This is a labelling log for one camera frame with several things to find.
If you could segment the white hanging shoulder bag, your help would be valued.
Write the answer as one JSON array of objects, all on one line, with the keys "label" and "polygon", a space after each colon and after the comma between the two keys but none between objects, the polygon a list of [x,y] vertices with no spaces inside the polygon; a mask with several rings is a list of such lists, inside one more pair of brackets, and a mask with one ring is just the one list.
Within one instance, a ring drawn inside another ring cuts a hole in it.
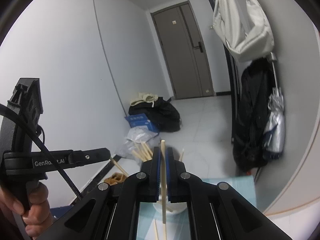
[{"label": "white hanging shoulder bag", "polygon": [[248,30],[241,20],[236,0],[215,0],[213,29],[239,62],[267,56],[274,49],[274,36],[258,0],[246,0]]}]

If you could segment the person's left hand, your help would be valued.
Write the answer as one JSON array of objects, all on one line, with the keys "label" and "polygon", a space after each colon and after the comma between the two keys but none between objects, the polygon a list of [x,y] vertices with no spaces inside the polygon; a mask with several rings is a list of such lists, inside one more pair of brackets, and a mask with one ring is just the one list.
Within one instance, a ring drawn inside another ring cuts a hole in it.
[{"label": "person's left hand", "polygon": [[32,239],[37,239],[53,224],[48,202],[48,189],[43,183],[29,194],[30,210],[25,211],[21,202],[1,186],[1,232],[6,239],[22,239],[13,214],[22,217],[25,232]]}]

